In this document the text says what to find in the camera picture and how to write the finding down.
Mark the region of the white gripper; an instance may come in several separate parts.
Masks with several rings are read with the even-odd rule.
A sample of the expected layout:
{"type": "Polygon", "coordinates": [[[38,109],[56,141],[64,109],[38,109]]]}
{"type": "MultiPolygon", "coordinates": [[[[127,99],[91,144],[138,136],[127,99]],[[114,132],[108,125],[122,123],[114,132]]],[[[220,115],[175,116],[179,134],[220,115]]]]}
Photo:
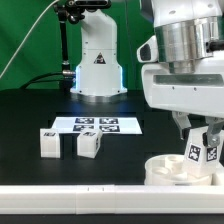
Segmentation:
{"type": "Polygon", "coordinates": [[[138,48],[137,58],[143,63],[141,78],[148,105],[173,111],[182,140],[191,128],[188,113],[209,116],[205,118],[208,129],[203,134],[203,144],[217,147],[224,127],[224,50],[197,61],[195,72],[186,75],[171,74],[167,64],[157,61],[155,36],[138,48]]]}

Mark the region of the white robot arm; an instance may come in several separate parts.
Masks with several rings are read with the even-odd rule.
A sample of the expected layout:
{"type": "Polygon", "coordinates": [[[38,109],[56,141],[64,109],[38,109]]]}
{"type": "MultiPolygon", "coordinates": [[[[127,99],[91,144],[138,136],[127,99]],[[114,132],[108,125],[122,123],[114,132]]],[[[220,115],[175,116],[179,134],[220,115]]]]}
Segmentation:
{"type": "MultiPolygon", "coordinates": [[[[224,127],[224,0],[139,0],[154,35],[137,49],[147,104],[169,110],[188,140],[220,144],[224,127]]],[[[109,0],[75,0],[84,16],[82,59],[72,91],[87,98],[125,93],[109,0]]]]}

